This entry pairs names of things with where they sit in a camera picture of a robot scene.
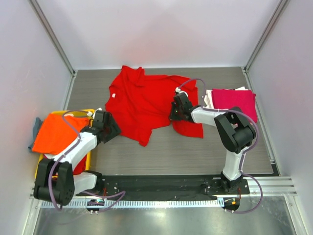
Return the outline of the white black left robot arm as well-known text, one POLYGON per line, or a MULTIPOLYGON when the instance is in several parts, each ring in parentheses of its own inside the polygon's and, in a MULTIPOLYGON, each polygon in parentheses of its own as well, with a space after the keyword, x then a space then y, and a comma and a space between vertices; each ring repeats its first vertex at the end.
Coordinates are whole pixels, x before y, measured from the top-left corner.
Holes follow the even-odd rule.
POLYGON ((112 113, 102 109, 80 110, 49 114, 43 122, 33 151, 44 157, 39 161, 33 195, 36 199, 51 202, 58 211, 79 193, 100 195, 104 189, 102 174, 74 170, 93 149, 121 134, 112 113))

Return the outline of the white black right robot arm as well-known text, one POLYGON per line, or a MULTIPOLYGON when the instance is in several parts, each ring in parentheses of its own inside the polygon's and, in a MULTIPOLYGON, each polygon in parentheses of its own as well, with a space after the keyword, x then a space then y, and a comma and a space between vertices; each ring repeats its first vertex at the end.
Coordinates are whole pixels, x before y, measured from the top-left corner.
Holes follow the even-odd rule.
POLYGON ((217 128, 226 149, 225 165, 221 172, 221 189, 233 193, 243 178, 243 162, 246 152, 257 138, 255 122, 239 107, 208 109, 193 105, 185 92, 176 92, 171 103, 170 119, 205 124, 217 128))

